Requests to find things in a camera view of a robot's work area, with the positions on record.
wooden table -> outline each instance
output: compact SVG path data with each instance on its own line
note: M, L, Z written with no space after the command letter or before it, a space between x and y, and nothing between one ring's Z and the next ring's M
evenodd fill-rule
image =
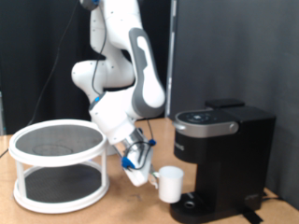
M192 191L195 181L195 164L180 161L174 156L175 130L169 119L153 119L150 121L157 146L154 147L152 163L156 170L165 165L175 165L184 170L183 192ZM150 138L150 130L146 121L136 123L144 134ZM0 154L8 148L10 135L0 137ZM15 161L9 154L0 159L0 223L30 223L30 224L65 224L65 223L177 223L169 214L169 204L159 200L158 191L150 184L136 188L132 185L121 169L120 158L117 155L108 157L107 171L110 188L107 195L99 202L77 212L61 215L44 215L24 209L19 206L12 195L17 179ZM275 197L266 189L270 197ZM264 223L299 223L298 211L288 203L269 200L262 204L257 214ZM228 217L215 224L248 224L243 216Z

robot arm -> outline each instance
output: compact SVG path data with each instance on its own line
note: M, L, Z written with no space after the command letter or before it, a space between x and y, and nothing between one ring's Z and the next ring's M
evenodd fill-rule
M104 12L108 47L102 53L107 56L106 63L113 62L114 66L122 67L121 72L128 71L123 70L123 56L111 55L112 51L126 49L131 55L135 84L125 91L101 92L92 101L90 114L109 143L118 149L122 161L126 163L124 167L130 167L125 172L132 183L140 186L148 181L152 149L148 139L135 127L133 119L153 118L161 114L164 110L164 89L157 76L150 41L142 28L136 0L102 0L101 8L102 10L94 8L93 12ZM109 77L111 71L103 74L101 76Z

power cord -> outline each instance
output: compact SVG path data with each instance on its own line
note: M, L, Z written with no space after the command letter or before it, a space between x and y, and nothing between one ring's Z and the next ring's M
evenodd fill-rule
M43 90L42 90L41 93L39 94L39 97L38 97L38 100L37 100L37 103L36 103L36 108L35 108L34 115L33 115L32 119L29 121L29 123L26 125L26 127L29 126L29 125L31 125L31 124L33 124L33 122L34 122L35 119L36 119L36 112L37 112L37 110L38 110L40 101L41 101L41 99L42 99L42 97L43 97L43 95L44 95L44 92L45 92L46 88L48 87L48 85L49 85L49 83L50 83L50 80L51 80L51 78L52 78L52 76L53 76L53 74L54 74L54 72L55 72L55 69L56 69L56 66L57 66L57 63L58 63L58 60L59 60L59 56L60 56L60 49L61 49L61 46L62 46L62 44L63 44L64 37L65 37L65 35L66 35L66 33L67 33L67 31L68 31L68 29L69 29L69 27L70 27L70 25L71 25L73 19L74 19L74 15L75 15L75 11L76 11L77 6L78 6L78 2L79 2L79 0L76 2L75 6L74 6L74 8L73 8L73 11L72 11L72 14L71 14L71 18L69 19L69 22L68 22L68 24L66 25L66 27L65 27L65 29L64 29L64 33L63 33L63 35L62 35L62 38L61 38L60 41L59 41L59 45L58 45L58 48L57 48L57 54L56 54L56 58L55 58L55 61L54 61L54 65L53 65L53 67L52 67L52 69L51 69L51 71L50 71L49 77L48 77L48 79L47 79L47 81L46 81L46 83L45 83L45 85L44 85L44 87L43 87ZM8 149L7 149L6 151L4 151L4 152L1 154L0 159L1 159L7 152L8 152Z
M4 153L1 154L0 159L8 152L8 149L4 151Z
M101 48L101 51L99 52L99 55L98 55L98 58L96 60L96 64L95 64L95 68L94 68L94 71L93 71L93 82L92 82L92 87L93 87L93 90L97 93L97 94L101 94L100 92L98 92L95 87L94 87L94 78L95 78L95 73L96 73L96 68L97 68L97 65L99 63L99 60L100 60L100 57L101 57L101 54L103 52L103 49L105 47L105 44L106 44L106 41L107 41L107 26L106 26L106 22L105 22L105 18L104 18L104 14L103 14L103 10L102 8L99 6L100 10L101 10L101 13L102 13L102 17L103 17L103 21L104 21L104 26L105 26L105 38L104 38L104 43L103 43L103 46Z

black coffee maker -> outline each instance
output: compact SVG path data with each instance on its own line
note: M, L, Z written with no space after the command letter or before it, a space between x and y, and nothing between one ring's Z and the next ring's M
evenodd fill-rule
M244 214L260 223L275 116L243 102L206 102L207 110L176 115L175 155L196 163L195 191L170 206L182 223L204 223Z

cup handle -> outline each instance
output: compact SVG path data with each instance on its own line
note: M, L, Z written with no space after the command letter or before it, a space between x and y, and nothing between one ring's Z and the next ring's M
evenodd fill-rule
M149 177L149 182L153 185L156 189L159 188L157 179L160 178L160 174L158 172L154 172Z

